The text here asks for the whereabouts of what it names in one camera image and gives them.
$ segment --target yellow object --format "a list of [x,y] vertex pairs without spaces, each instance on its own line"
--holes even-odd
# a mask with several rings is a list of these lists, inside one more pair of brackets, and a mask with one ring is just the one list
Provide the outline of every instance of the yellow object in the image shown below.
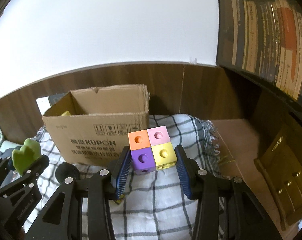
[[278,147],[278,145],[281,143],[281,141],[283,140],[283,136],[280,137],[280,139],[278,139],[278,141],[276,142],[276,144],[274,145],[272,151],[274,152],[274,150]]
[[172,167],[177,162],[172,143],[151,146],[151,149],[157,171]]
[[124,199],[124,194],[120,195],[120,199],[114,200],[114,202],[115,202],[116,204],[120,205],[123,199]]
[[65,111],[61,116],[68,116],[68,115],[71,115],[69,110]]

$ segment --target plaid blanket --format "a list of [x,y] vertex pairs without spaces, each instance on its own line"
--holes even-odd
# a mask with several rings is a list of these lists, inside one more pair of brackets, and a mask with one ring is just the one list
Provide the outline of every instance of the plaid blanket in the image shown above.
[[[162,125],[167,127],[173,147],[182,145],[187,156],[195,159],[199,167],[220,176],[217,165],[219,145],[213,136],[214,128],[210,121],[202,121],[186,114],[150,116],[150,127]],[[45,128],[41,128],[34,139],[40,143],[42,154],[49,156],[50,164],[38,179],[43,198],[26,221],[26,231],[59,186],[55,171],[64,161]],[[102,169],[80,164],[76,166],[82,179],[89,178]],[[220,213],[223,215],[222,198],[219,203]],[[125,240],[191,239],[196,208],[197,201],[190,201],[183,194],[175,167],[145,175],[136,175],[131,170],[125,199],[121,204],[110,201],[115,236]],[[223,228],[220,222],[219,239],[223,239]],[[87,199],[83,200],[82,233],[83,239],[88,239]]]

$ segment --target toy block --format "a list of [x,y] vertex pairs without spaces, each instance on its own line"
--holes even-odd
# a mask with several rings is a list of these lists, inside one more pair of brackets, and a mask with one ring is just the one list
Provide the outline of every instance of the toy block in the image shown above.
[[171,142],[167,128],[164,126],[150,128],[147,130],[151,146]]
[[172,167],[177,162],[172,143],[151,146],[151,149],[157,171]]
[[150,147],[150,140],[147,130],[128,133],[131,151]]
[[138,175],[156,170],[151,147],[131,151],[133,169]]
[[38,158],[41,157],[41,146],[37,141],[26,139],[20,150],[12,151],[12,163],[20,175]]

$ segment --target orange block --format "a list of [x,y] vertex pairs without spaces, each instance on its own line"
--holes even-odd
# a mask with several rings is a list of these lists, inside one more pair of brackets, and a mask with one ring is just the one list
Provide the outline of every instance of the orange block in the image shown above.
[[147,130],[129,132],[128,137],[129,137],[130,149],[132,151],[151,147]]

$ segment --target pink box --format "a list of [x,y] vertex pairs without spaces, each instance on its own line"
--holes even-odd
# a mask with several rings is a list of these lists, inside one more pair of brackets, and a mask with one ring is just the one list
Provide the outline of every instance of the pink box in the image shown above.
[[167,128],[164,126],[147,129],[151,146],[171,142]]

